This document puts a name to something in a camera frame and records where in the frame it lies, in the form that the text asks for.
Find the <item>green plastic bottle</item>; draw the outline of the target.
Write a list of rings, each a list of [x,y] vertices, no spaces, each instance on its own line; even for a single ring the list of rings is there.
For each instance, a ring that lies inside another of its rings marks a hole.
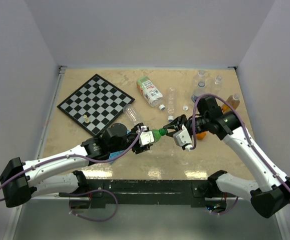
[[[154,142],[158,142],[162,136],[166,136],[168,134],[168,130],[165,128],[160,128],[160,129],[153,129],[152,130],[153,137],[154,137]]]

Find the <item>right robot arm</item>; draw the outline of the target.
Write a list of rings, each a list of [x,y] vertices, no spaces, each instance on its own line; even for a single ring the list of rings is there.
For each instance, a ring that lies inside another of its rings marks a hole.
[[[256,212],[269,218],[290,204],[290,176],[273,163],[249,134],[238,113],[231,109],[223,113],[217,101],[220,97],[206,93],[194,105],[190,118],[181,115],[164,129],[177,146],[192,151],[196,148],[196,134],[210,132],[228,145],[252,173],[254,180],[235,177],[218,171],[208,178],[208,192],[212,196],[229,193],[249,201]]]

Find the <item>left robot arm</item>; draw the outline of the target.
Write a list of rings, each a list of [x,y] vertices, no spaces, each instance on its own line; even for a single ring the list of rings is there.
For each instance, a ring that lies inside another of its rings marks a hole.
[[[83,196],[88,191],[88,184],[77,168],[115,161],[128,151],[145,152],[154,142],[153,131],[142,123],[131,131],[127,131],[123,124],[115,123],[103,134],[54,156],[28,161],[13,158],[0,175],[2,201],[8,208],[14,208],[34,197],[51,193]],[[120,153],[118,157],[110,158],[110,154],[116,152]]]

